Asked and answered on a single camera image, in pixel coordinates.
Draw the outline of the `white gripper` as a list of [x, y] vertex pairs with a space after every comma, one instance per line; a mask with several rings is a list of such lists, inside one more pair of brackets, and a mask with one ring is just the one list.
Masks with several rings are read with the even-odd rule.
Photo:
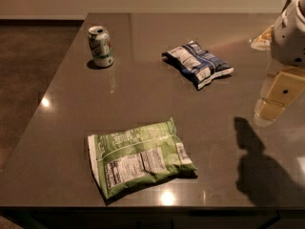
[[269, 74], [254, 108], [254, 123], [266, 127], [274, 123], [304, 91], [305, 0], [287, 0], [273, 26], [251, 42], [258, 51], [271, 49], [272, 57], [287, 67]]

